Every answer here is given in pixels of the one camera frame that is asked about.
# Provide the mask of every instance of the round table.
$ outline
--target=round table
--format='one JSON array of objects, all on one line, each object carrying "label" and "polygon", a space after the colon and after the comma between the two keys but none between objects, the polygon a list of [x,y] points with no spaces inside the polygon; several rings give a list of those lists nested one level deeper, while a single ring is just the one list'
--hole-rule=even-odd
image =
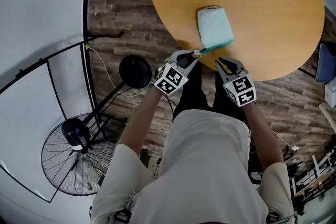
[{"label": "round table", "polygon": [[285,76],[309,59],[320,40],[323,0],[152,0],[171,35],[185,49],[203,49],[197,11],[223,7],[235,42],[204,54],[200,61],[215,69],[218,57],[240,60],[254,80]]}]

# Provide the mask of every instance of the fan guard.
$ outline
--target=fan guard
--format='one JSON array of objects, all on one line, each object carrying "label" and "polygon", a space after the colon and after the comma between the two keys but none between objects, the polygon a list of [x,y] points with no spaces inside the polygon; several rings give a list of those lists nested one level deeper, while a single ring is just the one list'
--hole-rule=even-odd
[{"label": "fan guard", "polygon": [[[83,121],[87,116],[82,114],[73,118]],[[62,134],[62,123],[47,137],[41,154],[43,172],[61,192],[75,196],[92,195],[101,186],[125,125],[109,116],[100,117],[106,138],[98,129],[96,120],[91,119],[87,127],[91,137],[97,136],[85,154],[72,150]]]}]

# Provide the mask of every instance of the folded cloth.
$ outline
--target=folded cloth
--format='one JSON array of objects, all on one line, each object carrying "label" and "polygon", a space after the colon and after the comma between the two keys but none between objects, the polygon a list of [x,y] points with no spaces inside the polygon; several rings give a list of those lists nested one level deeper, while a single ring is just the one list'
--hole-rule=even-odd
[{"label": "folded cloth", "polygon": [[223,8],[210,6],[201,9],[197,15],[199,35],[204,49],[195,51],[195,54],[205,54],[235,41]]}]

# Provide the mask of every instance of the white marker cube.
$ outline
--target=white marker cube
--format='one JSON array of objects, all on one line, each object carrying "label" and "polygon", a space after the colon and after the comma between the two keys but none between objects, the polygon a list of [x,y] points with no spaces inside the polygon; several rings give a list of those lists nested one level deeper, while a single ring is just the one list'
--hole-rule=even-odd
[{"label": "white marker cube", "polygon": [[159,74],[157,75],[154,86],[167,95],[171,95],[188,81],[186,76],[182,75],[169,63],[166,63],[164,67],[159,69]]},{"label": "white marker cube", "polygon": [[257,99],[256,88],[249,74],[223,84],[227,95],[241,107]]}]

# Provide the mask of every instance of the chair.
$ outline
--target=chair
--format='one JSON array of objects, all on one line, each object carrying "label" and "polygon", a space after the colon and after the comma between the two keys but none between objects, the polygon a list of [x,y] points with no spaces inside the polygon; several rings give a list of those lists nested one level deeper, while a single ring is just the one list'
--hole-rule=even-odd
[{"label": "chair", "polygon": [[314,78],[316,82],[326,83],[333,80],[336,77],[336,42],[321,41],[319,43],[315,75],[302,68],[299,70]]}]

